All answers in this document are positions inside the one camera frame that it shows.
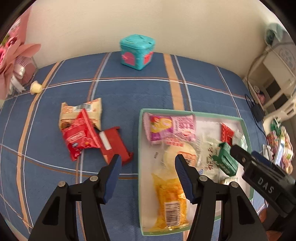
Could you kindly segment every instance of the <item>beige snack package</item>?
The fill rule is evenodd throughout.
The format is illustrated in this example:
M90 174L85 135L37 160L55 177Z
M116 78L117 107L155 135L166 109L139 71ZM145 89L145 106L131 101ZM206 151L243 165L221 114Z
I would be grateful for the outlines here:
M63 102L59 114L59 128L62 130L69 127L82 109L86 110L92 124L101 130L101 98L88 101L78 106L69 106L66 102Z

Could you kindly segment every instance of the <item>red candy wrapper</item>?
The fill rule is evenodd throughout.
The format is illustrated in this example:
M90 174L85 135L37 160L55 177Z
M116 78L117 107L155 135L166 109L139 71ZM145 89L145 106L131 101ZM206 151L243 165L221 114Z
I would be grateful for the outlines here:
M115 154L121 156L122 164L130 161L133 158L133 152L129 152L118 133L119 126L112 127L108 130L99 133L101 152L105 161L109 164Z
M234 131L231 130L228 126L221 123L221 141L227 142L230 146L232 146L233 135Z
M72 125L62 130L72 161L77 160L81 149L100 148L99 138L85 109L78 114Z

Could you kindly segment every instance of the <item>teal box lid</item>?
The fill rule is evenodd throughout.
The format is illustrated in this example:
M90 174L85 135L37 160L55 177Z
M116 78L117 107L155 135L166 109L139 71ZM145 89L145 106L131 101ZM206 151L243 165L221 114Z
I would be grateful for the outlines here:
M120 45L134 49L148 49L154 47L155 40L144 35L132 34L121 39Z

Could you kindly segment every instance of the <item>box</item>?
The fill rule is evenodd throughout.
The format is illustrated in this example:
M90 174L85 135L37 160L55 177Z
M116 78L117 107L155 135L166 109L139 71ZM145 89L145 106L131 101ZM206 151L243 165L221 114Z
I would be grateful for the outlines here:
M121 63L136 70L143 69L152 60L155 40L133 34L120 40Z
M240 133L243 133L246 138L248 145L248 152L252 152L251 143L248 135L248 131L243 119L238 117L202 113L202 112L191 112L191 111L179 111L179 110L162 110L162 109L142 109L139 116L139 136L138 136L138 193L139 193L139 221L141 232L144 236L156 236L164 234L173 234L178 232L187 231L191 228L192 221L194 219L194 214L197 205L192 205L189 200L187 200L187 220L189 221L189 226L173 229L164 232L150 232L150 229L154 226L158 210L159 203L155 188L153 185L153 178L151 173L153 172L153 160L155 159L155 153L162 153L162 145L150 145L147 141L145 130L143 126L143 114L149 112L155 115L161 116L180 116L180 115L192 115L196 116L196 126L197 136L201 136L202 133L207 133L210 138L220 139L221 137L221 123L224 123L229 128L236 130L238 129ZM246 193L249 200L254 197L254 189L250 187L242 179L242 174L244 173L243 166L239 165L236 177L237 182L241 188ZM222 171L219 171L219 176L222 179L228 176ZM215 210L215 220L221 217L221 201L216 204Z

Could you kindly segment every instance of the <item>screw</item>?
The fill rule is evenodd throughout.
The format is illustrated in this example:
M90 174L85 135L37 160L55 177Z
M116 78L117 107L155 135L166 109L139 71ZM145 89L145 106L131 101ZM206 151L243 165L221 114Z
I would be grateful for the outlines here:
M57 185L61 188L61 187L66 185L66 182L65 181L60 181Z
M92 182L95 182L95 181L97 181L99 178L98 178L98 176L91 176L89 179L90 179Z
M205 181L207 181L207 177L204 176L204 175L202 175L202 176L200 176L200 180L201 180L202 182L205 182Z
M239 185L236 182L231 182L231 186L233 186L234 188L237 188Z

